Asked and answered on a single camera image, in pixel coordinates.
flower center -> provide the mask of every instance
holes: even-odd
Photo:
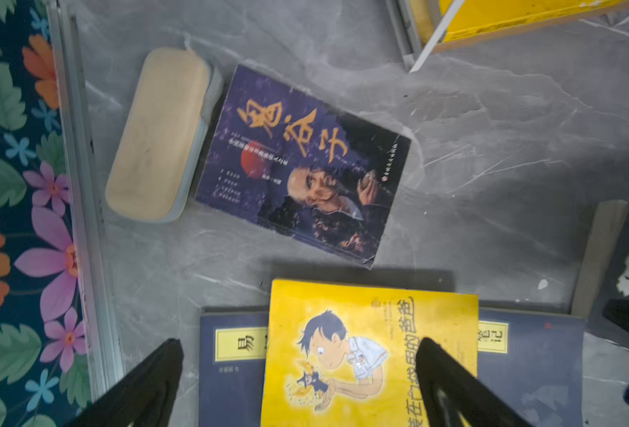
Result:
[[[73,278],[78,276],[79,269],[77,269],[77,254],[74,251],[74,244],[65,250],[65,269]]]
[[[47,190],[51,195],[59,195],[61,189],[56,184],[49,184]]]
[[[71,346],[74,344],[74,334],[72,332],[68,332],[65,334],[65,345]]]

pink flower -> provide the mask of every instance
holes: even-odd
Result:
[[[54,180],[53,169],[47,162],[42,162],[39,170],[42,172],[41,175],[34,171],[22,173],[27,183],[38,189],[32,194],[32,204],[34,206],[46,206],[51,200],[51,208],[59,217],[62,217],[65,214],[65,203],[70,203],[68,176],[60,174]]]
[[[75,351],[78,354],[87,353],[87,343],[84,340],[84,321],[75,327],[77,312],[74,311],[74,308],[70,307],[65,313],[63,323],[65,324],[64,328],[55,320],[44,325],[46,336],[56,341],[46,346],[42,355],[39,356],[39,362],[51,362],[58,357],[58,354],[63,353],[60,357],[60,368],[63,372],[67,372],[74,362]]]
[[[14,266],[30,278],[60,273],[42,291],[39,309],[45,322],[68,311],[77,285],[77,257],[68,228],[58,215],[46,208],[32,208],[34,232],[55,249],[33,247],[23,252]]]

man's hand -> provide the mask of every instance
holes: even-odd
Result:
[[[324,381],[324,383],[329,386],[329,389],[327,389],[326,393],[324,393],[321,403],[314,407],[315,411],[323,411],[328,408],[331,404],[331,399],[334,398],[334,394],[336,393],[336,380],[330,379]]]
[[[357,195],[362,205],[374,203],[376,194],[378,193],[378,181],[376,181],[376,172],[370,171],[357,182]]]

boy's hair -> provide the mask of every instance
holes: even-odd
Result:
[[[347,333],[343,322],[330,310],[326,310],[319,316],[311,318],[305,326],[303,337],[298,341],[298,344],[300,344],[307,355],[310,355],[310,340],[318,330],[321,330],[322,335],[328,340],[331,340],[334,334],[337,334],[340,339],[345,339],[345,334]]]

floral fabric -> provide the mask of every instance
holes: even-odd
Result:
[[[0,0],[0,427],[90,398],[56,73],[41,0]]]

